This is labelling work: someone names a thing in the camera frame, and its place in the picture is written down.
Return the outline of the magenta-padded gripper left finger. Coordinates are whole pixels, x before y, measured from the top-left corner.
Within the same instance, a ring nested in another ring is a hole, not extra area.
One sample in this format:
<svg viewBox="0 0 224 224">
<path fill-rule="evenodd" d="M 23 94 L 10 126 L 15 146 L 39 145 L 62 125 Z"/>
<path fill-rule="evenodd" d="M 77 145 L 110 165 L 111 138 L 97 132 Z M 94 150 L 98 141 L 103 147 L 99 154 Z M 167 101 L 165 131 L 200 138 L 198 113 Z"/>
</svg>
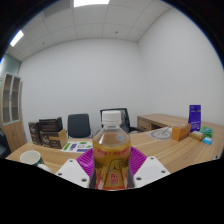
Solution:
<svg viewBox="0 0 224 224">
<path fill-rule="evenodd" d="M 89 149 L 77 159 L 68 159 L 56 175 L 83 188 L 94 189 L 96 172 L 93 151 Z"/>
</svg>

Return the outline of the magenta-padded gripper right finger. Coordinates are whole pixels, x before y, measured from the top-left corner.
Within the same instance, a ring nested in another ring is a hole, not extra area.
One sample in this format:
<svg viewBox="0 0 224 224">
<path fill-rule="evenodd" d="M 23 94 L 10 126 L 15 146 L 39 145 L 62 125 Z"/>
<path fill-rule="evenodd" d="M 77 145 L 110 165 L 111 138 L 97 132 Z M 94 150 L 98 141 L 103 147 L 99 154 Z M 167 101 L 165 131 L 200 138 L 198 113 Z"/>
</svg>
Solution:
<svg viewBox="0 0 224 224">
<path fill-rule="evenodd" d="M 131 148 L 128 170 L 128 187 L 140 188 L 157 181 L 170 172 L 155 157 L 147 157 L 136 148 Z"/>
</svg>

